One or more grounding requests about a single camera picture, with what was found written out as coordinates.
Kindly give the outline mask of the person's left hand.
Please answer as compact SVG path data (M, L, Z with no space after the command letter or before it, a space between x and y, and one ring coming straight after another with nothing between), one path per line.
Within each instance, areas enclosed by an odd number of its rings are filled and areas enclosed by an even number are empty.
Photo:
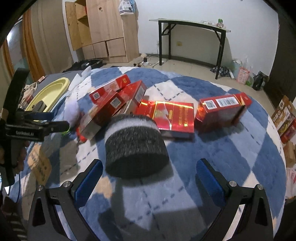
M1 141L1 174L12 173L14 176L24 170L29 141L2 140Z

